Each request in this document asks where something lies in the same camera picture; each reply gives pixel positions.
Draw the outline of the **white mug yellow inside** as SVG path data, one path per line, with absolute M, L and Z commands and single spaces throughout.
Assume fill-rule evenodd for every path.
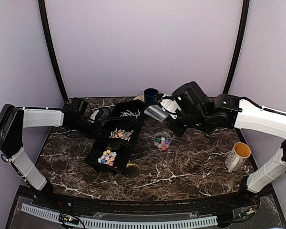
M 235 143 L 232 150 L 227 154 L 227 158 L 225 160 L 225 166 L 228 173 L 236 171 L 250 156 L 251 149 L 247 144 L 242 142 Z

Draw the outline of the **right black frame post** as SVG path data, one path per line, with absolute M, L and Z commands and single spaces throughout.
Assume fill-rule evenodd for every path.
M 247 18 L 248 18 L 248 13 L 249 13 L 249 6 L 250 6 L 250 0 L 243 0 L 240 22 L 239 22 L 239 28 L 238 28 L 237 38 L 235 41 L 234 52 L 233 52 L 231 64 L 229 67 L 229 71 L 228 71 L 226 82 L 225 82 L 224 89 L 223 89 L 224 94 L 229 93 L 229 91 L 231 89 L 232 82 L 233 82 L 233 78 L 234 78 L 234 75 L 236 72 L 236 67 L 237 67 L 237 63 L 239 60 L 240 51 L 242 48 L 243 39 L 244 39 L 244 35 L 245 35 L 246 23 L 247 23 Z

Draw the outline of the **clear plastic jar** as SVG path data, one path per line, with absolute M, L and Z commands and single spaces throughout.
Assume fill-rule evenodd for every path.
M 153 137 L 154 145 L 161 151 L 167 151 L 170 143 L 172 141 L 172 137 L 167 132 L 157 132 Z

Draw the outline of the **beige ceramic plate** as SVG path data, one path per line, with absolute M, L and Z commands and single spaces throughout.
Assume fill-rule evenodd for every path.
M 134 97 L 133 100 L 140 100 L 140 101 L 144 102 L 144 95 L 143 94 L 138 95 L 138 96 Z

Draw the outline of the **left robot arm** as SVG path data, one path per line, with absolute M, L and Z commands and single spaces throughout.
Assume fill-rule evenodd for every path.
M 51 128 L 65 128 L 80 132 L 86 138 L 100 134 L 99 120 L 85 116 L 87 104 L 76 99 L 70 108 L 28 107 L 5 104 L 0 112 L 0 151 L 3 160 L 10 163 L 20 178 L 34 190 L 41 192 L 39 200 L 47 208 L 54 208 L 58 198 L 51 193 L 51 182 L 37 169 L 26 152 L 29 134 L 38 130 L 46 135 Z

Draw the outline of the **dark blue mug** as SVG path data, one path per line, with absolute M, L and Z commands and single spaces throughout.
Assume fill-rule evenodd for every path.
M 147 88 L 144 90 L 144 102 L 147 105 L 153 105 L 153 101 L 155 96 L 159 93 L 159 91 L 155 88 Z

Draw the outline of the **black frame post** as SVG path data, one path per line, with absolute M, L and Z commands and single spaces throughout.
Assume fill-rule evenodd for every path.
M 48 21 L 47 10 L 46 10 L 46 1 L 38 0 L 38 5 L 39 5 L 39 11 L 40 11 L 43 33 L 44 33 L 44 37 L 45 37 L 50 61 L 52 64 L 54 76 L 55 76 L 60 94 L 62 96 L 62 99 L 64 102 L 66 102 L 69 98 L 67 95 L 65 85 L 63 83 L 63 79 L 61 76 L 61 72 L 60 72 L 57 57 L 56 57 L 56 53 L 54 50 L 54 45 L 53 45 L 53 41 L 52 41 L 52 37 L 51 37 L 50 25 L 49 25 L 49 21 Z
M 247 23 L 247 18 L 248 18 L 248 13 L 249 13 L 249 6 L 250 6 L 250 0 L 243 0 L 240 22 L 239 22 L 239 28 L 238 28 L 237 38 L 235 41 L 234 52 L 233 52 L 231 64 L 229 67 L 229 71 L 228 71 L 226 82 L 225 82 L 224 89 L 223 89 L 224 94 L 229 93 L 229 91 L 231 89 L 232 82 L 233 82 L 233 78 L 234 78 L 234 75 L 236 72 L 236 67 L 237 67 L 237 63 L 239 60 L 240 51 L 242 48 L 243 39 L 244 39 L 244 35 L 245 35 L 246 23 Z

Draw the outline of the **gold jar lid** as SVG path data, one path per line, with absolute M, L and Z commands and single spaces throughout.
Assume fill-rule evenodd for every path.
M 136 163 L 128 163 L 123 173 L 123 177 L 128 180 L 136 179 L 141 174 L 141 168 Z

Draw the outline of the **metal scoop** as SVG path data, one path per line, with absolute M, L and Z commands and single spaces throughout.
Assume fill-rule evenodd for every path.
M 144 110 L 144 114 L 156 121 L 163 121 L 168 117 L 168 113 L 163 111 L 158 105 L 150 105 Z

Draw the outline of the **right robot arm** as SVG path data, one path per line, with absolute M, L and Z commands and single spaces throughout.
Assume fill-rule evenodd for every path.
M 170 115 L 167 125 L 177 136 L 182 136 L 188 128 L 210 134 L 222 127 L 254 130 L 283 139 L 274 156 L 243 180 L 244 189 L 234 195 L 238 207 L 244 207 L 251 201 L 252 193 L 260 192 L 286 173 L 286 112 L 230 94 L 220 94 L 210 101 L 196 82 L 180 86 L 172 95 L 163 95 L 159 105 Z

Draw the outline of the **left black frame post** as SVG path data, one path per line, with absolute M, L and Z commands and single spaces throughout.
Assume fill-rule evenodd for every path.
M 67 95 L 65 85 L 63 83 L 63 79 L 61 76 L 61 72 L 60 72 L 57 57 L 56 57 L 56 53 L 54 50 L 54 45 L 53 45 L 53 41 L 52 41 L 52 37 L 51 37 L 50 25 L 49 25 L 49 21 L 48 21 L 47 10 L 46 10 L 46 1 L 38 0 L 38 5 L 39 5 L 39 11 L 40 11 L 43 33 L 44 33 L 44 37 L 45 37 L 50 61 L 52 64 L 54 76 L 55 76 L 60 94 L 62 96 L 62 99 L 64 102 L 66 102 L 69 98 Z

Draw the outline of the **black three-compartment candy tray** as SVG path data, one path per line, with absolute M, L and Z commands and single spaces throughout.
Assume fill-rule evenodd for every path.
M 118 103 L 84 162 L 96 171 L 124 173 L 142 129 L 146 107 L 140 100 Z

